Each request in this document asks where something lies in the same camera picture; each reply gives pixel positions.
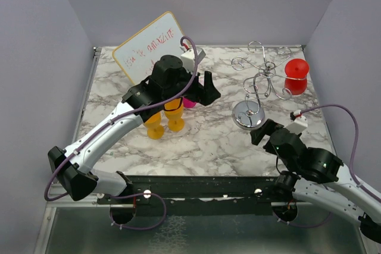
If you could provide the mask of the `yellow wine glass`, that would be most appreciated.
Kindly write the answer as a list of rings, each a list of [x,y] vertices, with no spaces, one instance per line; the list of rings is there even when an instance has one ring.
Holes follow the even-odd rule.
[[[162,138],[164,127],[161,125],[160,112],[150,117],[143,125],[147,128],[147,135],[150,139],[158,140]]]
[[[171,131],[181,131],[185,126],[183,115],[183,99],[174,99],[164,105],[164,114],[168,119],[168,128]]]

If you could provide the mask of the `magenta plastic wine glass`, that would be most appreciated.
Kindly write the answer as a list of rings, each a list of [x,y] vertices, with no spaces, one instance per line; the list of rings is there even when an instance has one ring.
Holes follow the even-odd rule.
[[[183,104],[185,108],[193,108],[201,99],[203,94],[203,87],[199,82],[199,77],[196,76],[192,84],[182,95]]]

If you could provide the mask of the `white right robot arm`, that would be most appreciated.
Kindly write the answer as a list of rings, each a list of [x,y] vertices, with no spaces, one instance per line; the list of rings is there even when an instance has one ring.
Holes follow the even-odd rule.
[[[351,175],[349,167],[330,151],[306,146],[300,136],[307,127],[302,115],[287,126],[268,119],[250,132],[253,145],[268,136],[264,150],[286,167],[273,187],[274,196],[281,201],[291,197],[313,203],[352,222],[364,236],[380,243],[380,193]]]

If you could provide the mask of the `red plastic wine glass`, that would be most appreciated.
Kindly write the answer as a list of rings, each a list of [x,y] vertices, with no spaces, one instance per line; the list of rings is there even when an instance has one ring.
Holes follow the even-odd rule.
[[[285,65],[285,88],[292,95],[301,95],[305,92],[309,70],[310,67],[306,60],[300,58],[292,59]]]

